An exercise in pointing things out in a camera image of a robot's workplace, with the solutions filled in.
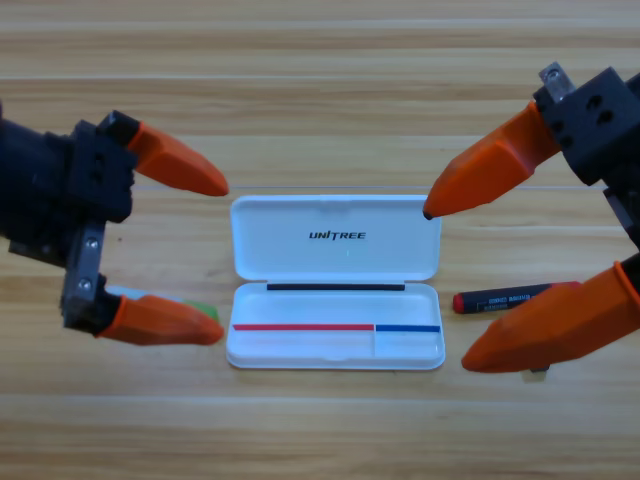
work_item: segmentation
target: table surface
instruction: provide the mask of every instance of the table surface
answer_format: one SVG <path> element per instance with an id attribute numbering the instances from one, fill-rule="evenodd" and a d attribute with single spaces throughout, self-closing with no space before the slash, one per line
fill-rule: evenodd
<path id="1" fill-rule="evenodd" d="M 426 194 L 519 111 L 558 60 L 577 84 L 640 64 L 633 0 L 0 2 L 7 118 L 69 132 L 125 111 L 227 175 L 203 198 L 137 177 L 110 225 L 110 283 L 204 301 L 226 326 L 243 280 L 229 205 L 275 193 Z M 447 360 L 433 372 L 242 371 L 213 347 L 138 348 L 64 330 L 63 272 L 0 256 L 0 477 L 630 479 L 640 336 L 543 381 L 466 372 L 496 315 L 456 291 L 585 280 L 634 253 L 602 188 L 561 156 L 443 221 Z"/>

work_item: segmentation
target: robotic hand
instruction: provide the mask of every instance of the robotic hand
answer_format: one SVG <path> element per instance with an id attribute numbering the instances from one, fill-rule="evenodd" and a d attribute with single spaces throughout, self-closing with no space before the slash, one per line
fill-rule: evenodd
<path id="1" fill-rule="evenodd" d="M 118 111 L 58 136 L 2 118 L 0 105 L 0 235 L 10 252 L 66 270 L 64 326 L 136 345 L 215 343 L 224 332 L 200 309 L 105 290 L 98 271 L 105 226 L 131 214 L 134 170 L 204 195 L 229 191 L 200 154 Z"/>
<path id="2" fill-rule="evenodd" d="M 425 218 L 490 203 L 562 151 L 586 185 L 602 180 L 618 220 L 640 248 L 640 75 L 612 68 L 576 89 L 557 63 L 518 115 L 453 159 L 424 205 Z M 577 359 L 640 328 L 640 254 L 582 285 L 558 285 L 493 322 L 462 365 L 500 373 Z"/>

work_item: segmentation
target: metal bracket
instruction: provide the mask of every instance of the metal bracket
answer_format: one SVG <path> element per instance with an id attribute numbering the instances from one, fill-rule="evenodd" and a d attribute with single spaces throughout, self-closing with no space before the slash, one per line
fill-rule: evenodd
<path id="1" fill-rule="evenodd" d="M 61 308 L 64 325 L 91 308 L 96 300 L 105 223 L 89 221 L 77 232 L 67 258 Z"/>
<path id="2" fill-rule="evenodd" d="M 538 73 L 554 103 L 576 91 L 576 87 L 558 62 L 553 62 Z"/>

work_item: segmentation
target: red stripe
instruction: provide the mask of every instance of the red stripe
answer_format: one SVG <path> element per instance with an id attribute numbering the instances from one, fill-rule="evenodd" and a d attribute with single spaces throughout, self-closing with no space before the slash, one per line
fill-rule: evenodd
<path id="1" fill-rule="evenodd" d="M 273 331 L 283 331 L 283 330 L 296 330 L 296 331 L 310 331 L 310 330 L 324 330 L 324 331 L 373 331 L 373 325 L 366 323 L 354 323 L 354 324 L 341 324 L 341 325 L 331 325 L 331 324 L 322 324 L 322 323 L 308 323 L 308 324 L 290 324 L 290 323 L 244 323 L 239 325 L 234 325 L 233 328 L 235 330 L 273 330 Z"/>

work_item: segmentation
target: unitree logo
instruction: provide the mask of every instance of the unitree logo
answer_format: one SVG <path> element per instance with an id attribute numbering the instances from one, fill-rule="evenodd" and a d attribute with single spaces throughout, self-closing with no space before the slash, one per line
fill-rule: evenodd
<path id="1" fill-rule="evenodd" d="M 366 232 L 332 232 L 328 230 L 326 232 L 311 232 L 309 238 L 326 238 L 328 240 L 342 240 L 342 239 L 364 239 L 367 235 Z"/>

